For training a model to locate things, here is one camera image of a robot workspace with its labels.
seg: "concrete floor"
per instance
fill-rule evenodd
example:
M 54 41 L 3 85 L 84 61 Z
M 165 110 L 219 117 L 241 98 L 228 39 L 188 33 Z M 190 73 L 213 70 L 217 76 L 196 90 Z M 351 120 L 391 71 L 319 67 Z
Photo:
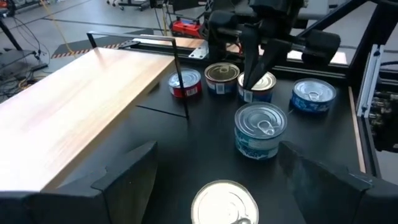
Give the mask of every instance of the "concrete floor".
M 340 51 L 346 54 L 348 63 L 350 63 L 354 55 L 354 48 L 358 46 L 374 8 L 375 4 L 368 2 L 341 21 L 327 28 L 327 31 L 334 32 L 341 36 L 341 45 L 343 47 Z M 159 28 L 153 9 L 146 9 L 141 12 L 135 7 L 125 7 L 125 10 L 121 11 L 118 7 L 107 5 L 105 0 L 65 0 L 64 2 L 50 5 L 49 9 L 58 20 L 58 25 L 63 31 L 67 42 L 87 39 L 86 33 L 90 30 L 125 33 L 143 28 Z M 202 10 L 203 8 L 199 7 L 181 13 L 188 16 L 197 16 Z M 42 55 L 41 59 L 43 62 L 49 63 L 49 67 L 46 68 L 42 74 L 54 72 L 74 60 L 74 57 L 50 60 L 49 56 L 54 53 L 59 45 L 64 44 L 64 41 L 54 26 L 54 23 L 49 20 L 48 14 L 43 7 L 26 9 L 19 12 L 16 17 L 24 22 L 35 34 L 42 45 L 41 49 L 43 51 L 45 50 L 43 45 L 47 48 L 45 51 L 48 52 Z M 37 48 L 37 42 L 27 34 L 25 27 L 16 27 L 13 18 L 6 18 L 4 21 L 23 49 L 34 50 Z M 296 29 L 292 32 L 296 34 L 299 33 L 300 30 Z M 25 41 L 23 37 L 32 43 L 32 45 Z M 5 47 L 13 48 L 7 37 L 3 33 L 0 33 L 0 49 Z M 383 62 L 398 59 L 398 29 L 395 29 L 393 35 L 389 39 L 386 49 L 389 50 L 390 53 L 383 55 Z M 37 61 L 33 57 L 28 57 L 26 63 L 35 65 Z M 26 63 L 21 63 L 21 70 L 23 70 L 23 65 Z M 393 157 L 384 154 L 381 156 L 385 156 L 387 159 L 392 159 Z M 392 168 L 382 167 L 382 169 L 389 170 Z

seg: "shiny can top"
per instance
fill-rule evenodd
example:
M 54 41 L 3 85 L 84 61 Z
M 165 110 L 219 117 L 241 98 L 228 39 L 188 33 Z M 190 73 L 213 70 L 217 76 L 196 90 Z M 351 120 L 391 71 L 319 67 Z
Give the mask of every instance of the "shiny can top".
M 282 134 L 287 125 L 285 113 L 277 106 L 256 102 L 240 107 L 235 125 L 245 135 L 256 139 L 271 139 Z
M 236 65 L 221 62 L 208 66 L 205 70 L 205 76 L 215 82 L 228 82 L 238 77 L 239 72 Z
M 193 224 L 258 224 L 259 209 L 239 183 L 216 180 L 199 190 L 192 202 Z
M 316 78 L 298 80 L 293 91 L 300 98 L 312 102 L 327 102 L 336 96 L 336 90 L 331 84 Z
M 243 86 L 243 78 L 244 78 L 244 72 L 240 74 L 238 77 L 238 83 L 240 86 Z M 264 91 L 264 90 L 269 90 L 272 87 L 274 87 L 276 84 L 276 77 L 271 73 L 267 72 L 254 86 L 251 88 L 251 90 L 254 91 Z
M 194 69 L 181 69 L 181 77 L 184 83 L 184 88 L 192 87 L 200 82 L 200 73 Z M 169 78 L 169 86 L 173 88 L 180 88 L 177 71 L 171 74 Z

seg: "red and white can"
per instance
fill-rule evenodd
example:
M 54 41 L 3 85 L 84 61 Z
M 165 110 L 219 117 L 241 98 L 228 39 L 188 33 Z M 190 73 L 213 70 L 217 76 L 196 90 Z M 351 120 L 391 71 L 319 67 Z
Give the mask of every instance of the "red and white can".
M 200 73 L 194 69 L 181 69 L 181 77 L 185 89 L 185 96 L 197 95 L 201 92 Z M 169 78 L 169 88 L 173 96 L 182 98 L 182 90 L 178 80 L 178 73 L 173 72 Z

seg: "tuna can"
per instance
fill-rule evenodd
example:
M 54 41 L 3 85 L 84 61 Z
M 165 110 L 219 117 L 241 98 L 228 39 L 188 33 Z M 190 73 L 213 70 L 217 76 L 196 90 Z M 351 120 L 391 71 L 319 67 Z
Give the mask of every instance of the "tuna can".
M 246 104 L 235 114 L 235 145 L 244 156 L 264 160 L 278 153 L 286 129 L 284 112 L 270 103 Z
M 331 84 L 304 78 L 295 82 L 291 102 L 299 110 L 322 113 L 329 110 L 335 97 L 336 90 Z
M 236 91 L 236 78 L 239 68 L 231 63 L 214 63 L 205 70 L 206 82 L 210 92 L 223 95 Z
M 200 73 L 193 69 L 181 69 L 181 77 L 185 88 L 185 96 L 193 96 L 201 92 Z M 182 98 L 178 73 L 173 72 L 169 78 L 169 89 L 173 96 Z
M 254 86 L 251 91 L 243 89 L 244 73 L 238 77 L 238 91 L 240 98 L 246 103 L 271 102 L 272 89 L 276 84 L 276 78 L 271 72 L 267 72 Z
M 258 224 L 259 209 L 249 191 L 231 180 L 202 187 L 191 206 L 193 224 Z

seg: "blue can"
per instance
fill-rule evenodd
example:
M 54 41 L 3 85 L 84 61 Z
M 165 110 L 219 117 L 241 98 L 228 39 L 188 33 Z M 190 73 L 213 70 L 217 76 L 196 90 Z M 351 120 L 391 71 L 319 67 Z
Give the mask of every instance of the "blue can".
M 336 90 L 331 84 L 315 78 L 304 78 L 294 84 L 291 102 L 299 110 L 323 113 L 329 110 L 335 97 Z
M 272 90 L 276 85 L 276 78 L 271 72 L 267 72 L 251 89 L 243 88 L 244 73 L 238 77 L 239 97 L 246 103 L 252 102 L 271 102 Z
M 235 93 L 238 75 L 239 68 L 231 63 L 214 63 L 205 70 L 208 89 L 217 95 Z
M 286 125 L 286 115 L 277 106 L 265 102 L 246 104 L 235 114 L 236 149 L 251 159 L 272 158 Z

